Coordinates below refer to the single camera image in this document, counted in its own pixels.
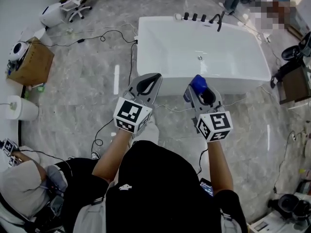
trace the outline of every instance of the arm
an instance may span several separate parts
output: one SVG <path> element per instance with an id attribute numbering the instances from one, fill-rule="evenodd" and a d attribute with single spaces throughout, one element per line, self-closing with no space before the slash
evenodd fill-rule
<path id="1" fill-rule="evenodd" d="M 214 194 L 222 190 L 233 191 L 232 176 L 220 142 L 209 142 L 207 145 L 210 179 Z"/>
<path id="2" fill-rule="evenodd" d="M 94 167 L 92 174 L 106 180 L 108 183 L 112 182 L 118 172 L 130 138 L 130 132 L 119 130 L 106 153 Z"/>
<path id="3" fill-rule="evenodd" d="M 27 155 L 23 154 L 20 151 L 13 151 L 12 155 L 17 157 L 18 159 L 20 159 L 22 162 L 33 161 L 35 163 L 36 167 L 38 168 L 41 181 L 45 181 L 45 179 L 47 177 L 47 173 L 46 173 L 45 169 L 39 163 L 37 163 L 32 158 L 28 157 Z"/>

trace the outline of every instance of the gray tile floor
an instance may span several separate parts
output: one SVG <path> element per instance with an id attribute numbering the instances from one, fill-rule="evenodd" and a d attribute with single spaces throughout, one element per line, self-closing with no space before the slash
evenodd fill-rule
<path id="1" fill-rule="evenodd" d="M 84 20 L 75 18 L 73 23 L 54 27 L 48 34 L 67 34 L 69 28 L 74 32 L 91 31 L 124 23 L 133 24 L 137 32 L 139 17 L 172 16 L 174 13 L 189 12 L 206 14 L 209 18 L 221 13 L 217 4 L 219 1 L 224 0 L 88 0 L 93 10 L 85 13 Z M 236 16 L 260 31 L 260 20 L 255 20 L 255 14 L 250 11 L 251 8 L 239 5 Z M 225 17 L 224 22 L 240 24 L 234 17 Z M 107 30 L 52 39 L 58 44 L 68 44 L 81 37 L 101 35 Z M 131 26 L 123 26 L 119 30 L 128 41 L 133 40 Z M 281 52 L 296 44 L 296 41 L 283 30 L 270 33 L 272 43 L 269 46 L 262 43 L 262 48 L 269 67 L 276 70 L 276 58 L 271 48 L 280 57 Z M 63 159 L 69 156 L 89 158 L 95 133 L 112 118 L 117 98 L 127 87 L 130 48 L 131 44 L 126 44 L 118 32 L 108 33 L 105 42 L 94 39 L 71 47 L 53 47 L 55 57 L 45 91 L 38 93 L 34 90 L 30 97 L 40 107 L 39 118 L 33 122 L 23 122 L 23 144 Z M 132 78 L 137 76 L 136 53 L 134 47 Z M 121 67 L 118 96 L 113 95 L 116 64 Z M 263 87 L 272 95 L 262 87 L 245 95 L 223 95 L 224 104 L 228 105 L 227 110 L 231 112 L 234 131 L 222 141 L 222 146 L 233 175 L 235 190 L 249 222 L 266 211 L 266 202 L 273 194 L 278 177 L 278 191 L 293 192 L 298 183 L 298 168 L 308 165 L 308 161 L 302 158 L 301 142 L 292 144 L 290 140 L 279 176 L 278 169 L 284 159 L 287 136 L 291 130 L 302 131 L 304 121 L 310 119 L 310 110 L 306 106 L 288 110 L 289 105 L 280 106 L 276 102 L 276 90 L 272 91 L 268 84 Z M 243 98 L 243 101 L 230 105 Z M 158 97 L 156 104 L 165 104 L 176 110 L 189 107 L 181 96 Z M 200 153 L 207 145 L 196 134 L 191 121 L 193 115 L 192 110 L 176 113 L 163 106 L 155 110 L 160 130 L 159 144 L 180 154 L 198 170 Z M 115 131 L 112 123 L 104 128 L 98 135 L 104 144 L 94 149 L 103 153 L 112 139 L 111 133 Z M 208 179 L 207 155 L 204 154 L 202 159 L 203 172 L 200 177 Z M 44 165 L 54 162 L 44 155 L 41 155 L 41 161 Z"/>

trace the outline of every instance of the smartphone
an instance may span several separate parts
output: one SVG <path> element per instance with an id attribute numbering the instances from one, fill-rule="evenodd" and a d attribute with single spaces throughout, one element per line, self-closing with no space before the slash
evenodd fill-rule
<path id="1" fill-rule="evenodd" d="M 208 194 L 210 194 L 212 197 L 214 196 L 212 183 L 204 178 L 201 178 L 200 180 L 200 186 L 203 188 L 204 191 L 206 191 Z"/>

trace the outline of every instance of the white chair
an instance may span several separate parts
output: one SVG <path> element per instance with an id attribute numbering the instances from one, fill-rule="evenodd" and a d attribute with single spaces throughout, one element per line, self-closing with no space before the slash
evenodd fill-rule
<path id="1" fill-rule="evenodd" d="M 61 9 L 62 10 L 65 10 L 65 11 L 70 11 L 72 9 L 76 9 L 75 12 L 72 12 L 71 16 L 69 17 L 69 22 L 72 22 L 72 18 L 78 14 L 80 16 L 81 19 L 84 19 L 84 16 L 81 14 L 81 11 L 83 10 L 86 10 L 86 9 L 89 9 L 91 10 L 92 7 L 91 6 L 84 6 L 84 5 L 81 5 L 81 2 L 83 0 L 68 0 L 66 2 L 64 2 L 62 5 L 61 5 Z"/>

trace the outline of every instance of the bathtub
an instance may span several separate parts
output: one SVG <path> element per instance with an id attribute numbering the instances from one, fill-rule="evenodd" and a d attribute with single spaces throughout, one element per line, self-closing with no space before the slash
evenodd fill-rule
<path id="1" fill-rule="evenodd" d="M 271 78 L 256 37 L 244 28 L 208 20 L 141 17 L 137 71 L 158 72 L 159 96 L 183 95 L 196 74 L 221 94 L 244 94 Z"/>

